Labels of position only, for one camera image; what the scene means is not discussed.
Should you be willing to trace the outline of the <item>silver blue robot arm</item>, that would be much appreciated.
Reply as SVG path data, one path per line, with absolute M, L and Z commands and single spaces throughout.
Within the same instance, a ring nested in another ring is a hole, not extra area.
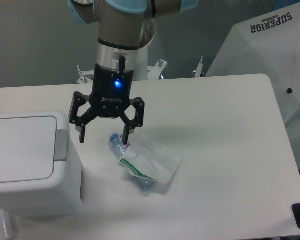
M 130 99 L 143 23 L 195 8 L 197 0 L 69 0 L 79 25 L 99 23 L 96 64 L 90 95 L 74 92 L 69 122 L 84 143 L 86 126 L 96 119 L 121 118 L 122 142 L 144 124 L 145 102 Z

